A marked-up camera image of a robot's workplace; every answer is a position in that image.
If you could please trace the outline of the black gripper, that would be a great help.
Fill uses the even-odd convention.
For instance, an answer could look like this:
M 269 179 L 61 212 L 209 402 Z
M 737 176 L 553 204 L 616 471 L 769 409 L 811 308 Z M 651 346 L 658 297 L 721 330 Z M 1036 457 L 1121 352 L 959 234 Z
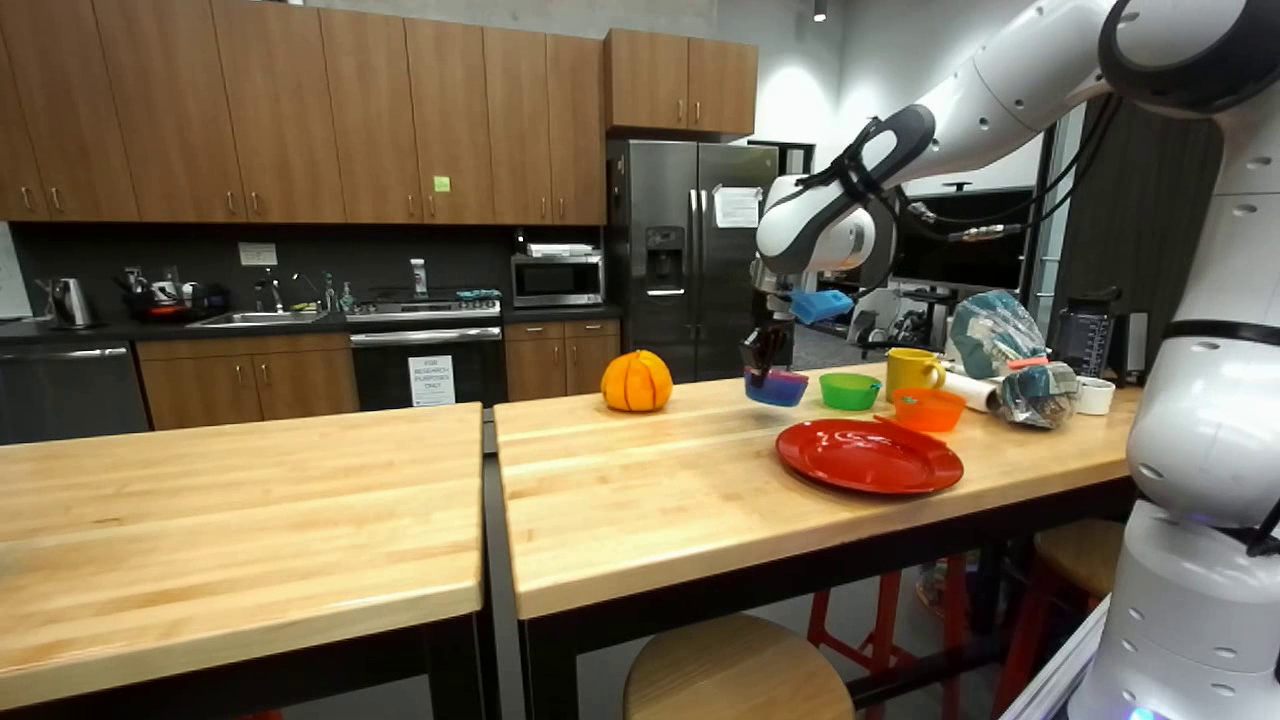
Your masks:
M 750 265 L 750 286 L 754 286 L 754 332 L 744 337 L 744 386 L 761 390 L 765 386 L 765 359 L 761 359 L 761 330 L 774 330 L 774 375 L 791 372 L 791 282 L 775 278 L 765 259 Z

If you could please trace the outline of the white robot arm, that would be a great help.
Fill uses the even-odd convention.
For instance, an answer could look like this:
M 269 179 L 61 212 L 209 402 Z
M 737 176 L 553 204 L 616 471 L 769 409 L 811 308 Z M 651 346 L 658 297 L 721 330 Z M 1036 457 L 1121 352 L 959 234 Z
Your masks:
M 1128 433 L 1142 488 L 1074 720 L 1280 720 L 1280 0 L 1034 0 L 828 168 L 769 190 L 791 286 L 857 210 L 980 168 L 1115 92 L 1221 130 L 1180 308 Z

